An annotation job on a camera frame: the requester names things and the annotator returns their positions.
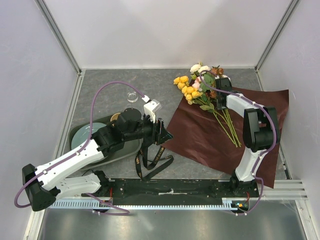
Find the mixed flower bunch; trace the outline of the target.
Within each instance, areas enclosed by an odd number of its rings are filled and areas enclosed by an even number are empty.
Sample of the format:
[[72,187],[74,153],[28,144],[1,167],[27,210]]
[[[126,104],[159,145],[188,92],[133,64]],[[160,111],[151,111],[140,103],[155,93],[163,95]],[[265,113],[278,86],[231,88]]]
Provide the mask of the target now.
[[207,87],[215,87],[216,81],[226,76],[224,69],[220,66],[209,67],[199,62],[194,64],[189,72],[190,76],[178,76],[173,80],[173,84],[182,92],[189,105],[197,104],[203,111],[212,113],[231,142],[236,147],[241,147],[229,111],[218,109],[218,93]]

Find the red wrapping paper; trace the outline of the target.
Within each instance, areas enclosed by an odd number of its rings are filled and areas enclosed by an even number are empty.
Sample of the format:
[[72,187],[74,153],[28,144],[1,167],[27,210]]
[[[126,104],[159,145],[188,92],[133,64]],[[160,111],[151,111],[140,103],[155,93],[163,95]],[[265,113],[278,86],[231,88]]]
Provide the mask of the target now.
[[[234,86],[232,88],[258,104],[275,107],[281,133],[289,109],[288,89],[258,91]],[[162,146],[204,166],[231,175],[239,165],[245,150],[242,136],[243,118],[235,111],[229,110],[241,142],[241,147],[235,147],[213,113],[202,110],[198,104],[188,104],[181,91],[177,91],[175,95],[179,94],[180,103],[166,128],[173,135],[173,139]],[[264,185],[270,188],[274,188],[278,154],[277,144],[263,158],[256,173],[257,177],[263,178]]]

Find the black ribbon with gold text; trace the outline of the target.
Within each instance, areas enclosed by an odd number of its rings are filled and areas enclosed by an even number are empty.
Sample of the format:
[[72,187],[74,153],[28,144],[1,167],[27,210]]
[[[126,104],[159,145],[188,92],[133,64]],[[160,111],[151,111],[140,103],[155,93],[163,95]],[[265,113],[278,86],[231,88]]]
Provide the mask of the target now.
[[[157,174],[165,170],[174,161],[174,157],[172,155],[162,157],[165,151],[165,148],[163,146],[159,147],[157,154],[152,160],[148,159],[149,147],[152,144],[153,143],[150,141],[143,142],[140,150],[137,152],[135,156],[134,163],[135,163],[136,173],[137,173],[137,176],[142,181],[150,181],[151,178],[153,178],[154,176],[156,176]],[[145,176],[143,176],[142,166],[144,166],[146,170],[150,171]]]

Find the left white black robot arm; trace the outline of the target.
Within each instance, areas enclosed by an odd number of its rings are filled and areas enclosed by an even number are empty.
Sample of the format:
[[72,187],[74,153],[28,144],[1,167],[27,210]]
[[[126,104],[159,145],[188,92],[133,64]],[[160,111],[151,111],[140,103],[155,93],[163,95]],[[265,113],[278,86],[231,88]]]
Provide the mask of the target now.
[[69,176],[122,150],[126,142],[134,140],[142,141],[134,160],[136,173],[141,180],[149,181],[173,162],[171,155],[162,157],[165,150],[162,145],[172,139],[173,135],[166,130],[161,118],[153,120],[135,108],[127,108],[117,119],[90,134],[85,142],[61,157],[40,166],[24,166],[22,183],[29,206],[38,212],[72,194],[106,196],[110,185],[103,171],[82,177]]

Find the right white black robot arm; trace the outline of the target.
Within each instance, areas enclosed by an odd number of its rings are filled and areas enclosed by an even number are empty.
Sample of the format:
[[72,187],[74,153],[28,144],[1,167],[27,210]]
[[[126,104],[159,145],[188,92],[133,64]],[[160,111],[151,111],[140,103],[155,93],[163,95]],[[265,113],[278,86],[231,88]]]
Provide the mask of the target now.
[[233,110],[243,117],[242,138],[245,149],[229,184],[230,193],[240,197],[256,184],[256,173],[260,164],[280,142],[277,110],[273,106],[258,104],[234,91],[228,77],[216,77],[215,85],[217,108]]

